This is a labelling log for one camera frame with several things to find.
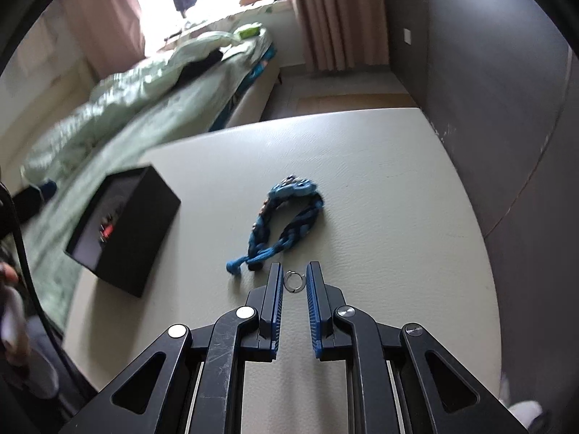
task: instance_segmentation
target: metal rivet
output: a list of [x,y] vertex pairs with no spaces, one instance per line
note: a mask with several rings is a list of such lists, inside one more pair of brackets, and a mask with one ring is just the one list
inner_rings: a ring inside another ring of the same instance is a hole
[[417,323],[408,323],[404,330],[410,336],[420,336],[422,334],[423,328]]
[[247,318],[251,318],[254,313],[255,310],[252,307],[239,307],[235,312],[238,318],[242,318],[244,320]]
[[169,328],[169,336],[172,338],[181,338],[187,332],[187,328],[184,327],[182,324],[174,324],[172,327]]
[[350,307],[348,305],[344,305],[343,307],[340,307],[339,309],[337,309],[336,312],[342,318],[350,318],[351,316],[355,315],[356,310],[354,310],[352,307]]

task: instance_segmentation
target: wall outlet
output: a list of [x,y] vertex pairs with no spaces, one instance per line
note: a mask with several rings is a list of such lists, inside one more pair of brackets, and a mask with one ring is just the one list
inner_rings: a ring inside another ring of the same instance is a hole
[[412,33],[410,29],[404,28],[404,42],[406,42],[409,46],[412,45]]

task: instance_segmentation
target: person's hand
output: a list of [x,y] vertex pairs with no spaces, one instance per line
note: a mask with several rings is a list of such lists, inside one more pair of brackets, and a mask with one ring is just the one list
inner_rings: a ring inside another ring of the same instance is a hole
[[9,285],[16,285],[18,284],[18,274],[16,274],[12,266],[0,263],[0,281],[4,281]]

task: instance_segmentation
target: braided bracelet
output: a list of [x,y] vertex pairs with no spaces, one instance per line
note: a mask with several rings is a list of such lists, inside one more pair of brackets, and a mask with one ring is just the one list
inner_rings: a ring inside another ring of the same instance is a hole
[[[309,197],[308,206],[288,223],[277,242],[267,247],[270,230],[269,222],[277,208],[295,197]],[[247,256],[228,261],[226,269],[233,275],[241,273],[241,265],[247,263],[250,271],[259,271],[263,262],[271,256],[288,250],[305,237],[314,226],[324,206],[322,196],[317,192],[317,185],[308,179],[288,176],[276,184],[267,194],[257,220],[251,229]]]

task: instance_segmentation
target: bed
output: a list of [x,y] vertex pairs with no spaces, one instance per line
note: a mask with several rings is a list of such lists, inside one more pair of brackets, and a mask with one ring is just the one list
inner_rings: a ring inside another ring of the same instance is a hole
[[[204,51],[213,49],[209,45]],[[53,200],[25,228],[24,241],[42,306],[60,330],[66,328],[80,271],[64,249],[103,178],[136,165],[150,148],[261,117],[279,74],[266,30],[228,46],[221,62],[172,91],[179,76],[175,67],[186,65],[188,50],[178,48],[160,62],[147,61],[136,72],[101,82],[87,105],[33,146],[22,166],[28,182],[50,178],[59,186]]]

